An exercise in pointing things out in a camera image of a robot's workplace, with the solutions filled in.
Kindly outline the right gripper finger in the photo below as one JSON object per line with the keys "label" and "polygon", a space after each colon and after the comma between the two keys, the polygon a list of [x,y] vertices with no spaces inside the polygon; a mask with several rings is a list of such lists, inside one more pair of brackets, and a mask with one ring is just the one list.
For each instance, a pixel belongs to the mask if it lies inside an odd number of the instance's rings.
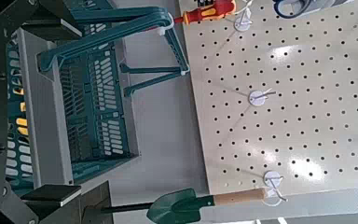
{"label": "right gripper finger", "polygon": [[38,8],[21,28],[47,41],[82,37],[75,18],[63,0],[37,0]]}
{"label": "right gripper finger", "polygon": [[64,208],[81,194],[80,186],[46,184],[21,196],[31,210],[44,219],[53,212]]}

